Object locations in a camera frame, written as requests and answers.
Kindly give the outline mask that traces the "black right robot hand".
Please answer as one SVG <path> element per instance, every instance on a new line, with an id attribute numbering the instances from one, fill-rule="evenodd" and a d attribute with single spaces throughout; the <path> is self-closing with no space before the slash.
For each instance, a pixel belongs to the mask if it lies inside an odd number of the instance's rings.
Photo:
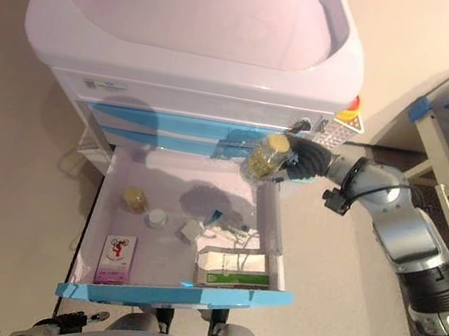
<path id="1" fill-rule="evenodd" d="M 325 176 L 332 161 L 332 153 L 315 141 L 286 134 L 289 143 L 287 160 L 272 176 L 272 181 L 305 180 Z"/>

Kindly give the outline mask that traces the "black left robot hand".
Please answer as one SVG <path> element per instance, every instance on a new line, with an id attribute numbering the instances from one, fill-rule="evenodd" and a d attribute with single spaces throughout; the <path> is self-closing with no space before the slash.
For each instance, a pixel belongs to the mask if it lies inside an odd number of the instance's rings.
<path id="1" fill-rule="evenodd" d="M 61 314 L 54 319 L 62 333 L 80 333 L 82 328 L 88 324 L 104 322 L 110 318 L 109 311 L 98 311 L 93 314 L 86 314 L 84 311 Z"/>

